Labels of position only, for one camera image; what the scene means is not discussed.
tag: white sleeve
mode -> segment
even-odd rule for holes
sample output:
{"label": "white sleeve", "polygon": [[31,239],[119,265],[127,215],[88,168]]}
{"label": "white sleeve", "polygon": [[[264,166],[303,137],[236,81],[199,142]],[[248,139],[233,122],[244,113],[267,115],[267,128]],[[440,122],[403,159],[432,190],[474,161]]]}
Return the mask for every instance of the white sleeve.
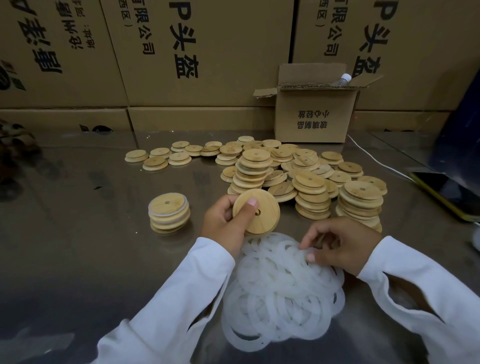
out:
{"label": "white sleeve", "polygon": [[[198,238],[152,300],[131,321],[123,320],[100,339],[93,363],[189,363],[234,266],[235,260],[222,246]],[[192,325],[212,302],[211,313]]]}
{"label": "white sleeve", "polygon": [[[388,295],[385,273],[415,284],[440,319],[409,310]],[[480,298],[441,265],[391,236],[374,249],[358,278],[391,318],[422,336],[431,364],[480,363]]]}

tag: person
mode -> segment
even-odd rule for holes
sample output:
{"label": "person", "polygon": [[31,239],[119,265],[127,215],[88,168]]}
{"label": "person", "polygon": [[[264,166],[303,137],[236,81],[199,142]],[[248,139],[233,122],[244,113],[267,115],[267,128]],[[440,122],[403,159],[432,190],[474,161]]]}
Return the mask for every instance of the person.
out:
{"label": "person", "polygon": [[[236,196],[220,198],[204,216],[200,237],[152,300],[98,342],[95,364],[189,363],[205,325],[225,291],[245,229],[258,202],[232,216]],[[391,236],[347,217],[316,221],[300,249],[322,248],[307,260],[333,265],[370,286],[383,311],[423,338],[431,364],[480,363],[480,298],[439,264]],[[339,239],[338,246],[332,243]],[[388,294],[398,284],[419,309]]]}

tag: small open cardboard box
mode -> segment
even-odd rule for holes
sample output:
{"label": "small open cardboard box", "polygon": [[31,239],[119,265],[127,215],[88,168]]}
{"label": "small open cardboard box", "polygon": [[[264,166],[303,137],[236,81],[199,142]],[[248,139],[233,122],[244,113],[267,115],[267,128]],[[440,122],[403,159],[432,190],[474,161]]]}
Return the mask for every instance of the small open cardboard box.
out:
{"label": "small open cardboard box", "polygon": [[346,72],[344,63],[281,64],[278,86],[253,93],[254,98],[276,96],[275,139],[343,143],[360,90],[382,78],[364,72],[347,86],[329,86]]}

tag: white bottle cap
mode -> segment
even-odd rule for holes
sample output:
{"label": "white bottle cap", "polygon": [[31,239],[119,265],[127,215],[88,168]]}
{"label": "white bottle cap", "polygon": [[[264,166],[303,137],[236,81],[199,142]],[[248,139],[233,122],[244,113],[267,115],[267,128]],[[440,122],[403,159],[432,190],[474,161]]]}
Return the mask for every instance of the white bottle cap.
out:
{"label": "white bottle cap", "polygon": [[342,75],[342,78],[350,82],[352,80],[352,76],[350,76],[348,73],[344,73]]}

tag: phone screen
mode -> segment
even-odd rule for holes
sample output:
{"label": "phone screen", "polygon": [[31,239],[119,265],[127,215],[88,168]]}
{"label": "phone screen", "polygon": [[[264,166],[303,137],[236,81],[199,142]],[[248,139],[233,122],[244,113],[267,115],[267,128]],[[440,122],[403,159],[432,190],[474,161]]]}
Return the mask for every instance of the phone screen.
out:
{"label": "phone screen", "polygon": [[426,185],[466,214],[480,216],[480,197],[441,173],[413,172]]}

